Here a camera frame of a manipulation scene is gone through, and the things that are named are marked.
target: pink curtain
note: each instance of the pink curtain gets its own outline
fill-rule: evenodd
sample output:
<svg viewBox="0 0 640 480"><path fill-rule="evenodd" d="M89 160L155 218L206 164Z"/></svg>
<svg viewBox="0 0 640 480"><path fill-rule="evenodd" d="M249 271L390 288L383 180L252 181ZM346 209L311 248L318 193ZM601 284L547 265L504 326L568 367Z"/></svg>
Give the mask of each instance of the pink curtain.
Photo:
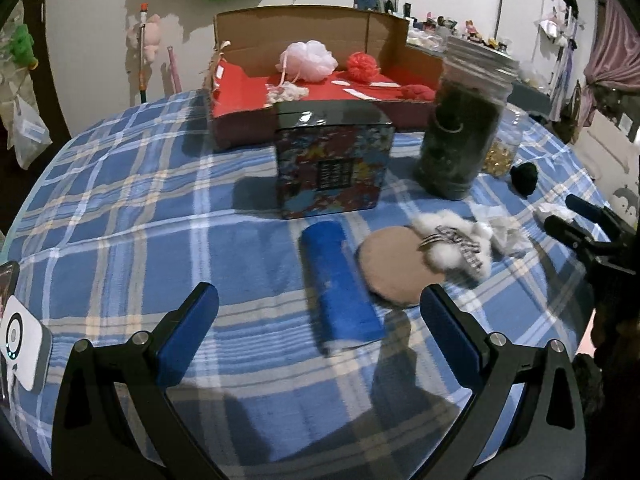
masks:
<svg viewBox="0 0 640 480"><path fill-rule="evenodd" d="M595 111L592 86L640 91L640 35L618 0L607 0L605 28L584 69L578 129L590 126Z"/></svg>

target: green plush toy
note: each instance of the green plush toy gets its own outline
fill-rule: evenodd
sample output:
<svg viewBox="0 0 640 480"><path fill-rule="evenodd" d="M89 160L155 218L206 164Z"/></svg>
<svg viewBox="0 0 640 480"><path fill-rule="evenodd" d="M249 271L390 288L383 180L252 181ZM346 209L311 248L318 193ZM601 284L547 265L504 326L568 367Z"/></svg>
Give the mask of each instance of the green plush toy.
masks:
<svg viewBox="0 0 640 480"><path fill-rule="evenodd" d="M26 25L19 25L9 41L9 52L14 57L16 65L27 66L34 70L38 66L38 59L33 55L33 38Z"/></svg>

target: brown disc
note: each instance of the brown disc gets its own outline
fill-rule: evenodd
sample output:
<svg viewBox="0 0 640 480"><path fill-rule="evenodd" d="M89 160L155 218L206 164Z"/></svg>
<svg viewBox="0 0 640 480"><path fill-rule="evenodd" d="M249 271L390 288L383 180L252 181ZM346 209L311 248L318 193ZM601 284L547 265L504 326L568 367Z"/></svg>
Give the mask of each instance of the brown disc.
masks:
<svg viewBox="0 0 640 480"><path fill-rule="evenodd" d="M409 227L387 227L370 234L360 245L358 260L369 287L398 306L415 306L427 285L442 283L420 250L422 239Z"/></svg>

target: plaid tablecloth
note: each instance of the plaid tablecloth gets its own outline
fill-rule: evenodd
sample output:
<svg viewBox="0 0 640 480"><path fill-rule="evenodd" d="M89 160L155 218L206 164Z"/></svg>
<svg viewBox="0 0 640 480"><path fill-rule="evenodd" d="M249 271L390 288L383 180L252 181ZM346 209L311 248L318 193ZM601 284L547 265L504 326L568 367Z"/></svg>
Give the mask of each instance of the plaid tablecloth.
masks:
<svg viewBox="0 0 640 480"><path fill-rule="evenodd" d="M53 350L41 394L14 388L18 434L50 468L54 407L73 343L114 344L152 330L206 281L218 288L220 314L169 396L230 478L407 478L469 391L416 308L379 306L385 340L322 356L298 239L309 224L335 219L355 250L376 229L419 212L469 216L467 203L428 196L411 178L420 137L397 135L377 208L280 220L272 147L212 154L206 112L204 96L190 92L102 121L68 143L26 201L2 259L20 262L16 295L52 331ZM540 169L535 194L523 200L507 182L482 175L470 200L503 204L535 250L495 261L478 286L453 279L447 289L488 332L539 346L559 338L573 353L592 305L584 269L532 212L570 192L604 202L571 149L533 122L525 127L520 156ZM518 394L484 456L497 449ZM140 447L154 457L124 389L122 397Z"/></svg>

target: clear plastic container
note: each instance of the clear plastic container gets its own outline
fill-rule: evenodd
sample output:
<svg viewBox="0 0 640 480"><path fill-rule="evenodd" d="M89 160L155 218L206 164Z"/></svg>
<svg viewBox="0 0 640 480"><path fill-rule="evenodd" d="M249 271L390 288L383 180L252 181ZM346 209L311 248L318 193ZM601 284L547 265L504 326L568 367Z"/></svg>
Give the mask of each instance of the clear plastic container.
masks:
<svg viewBox="0 0 640 480"><path fill-rule="evenodd" d="M502 113L502 123L486 154L483 173L493 176L505 176L511 170L513 161L518 154L524 135L524 122L528 114L515 105L507 104Z"/></svg>
<svg viewBox="0 0 640 480"><path fill-rule="evenodd" d="M467 197L494 141L518 75L518 62L488 47L451 37L436 109L414 176L448 200Z"/></svg>

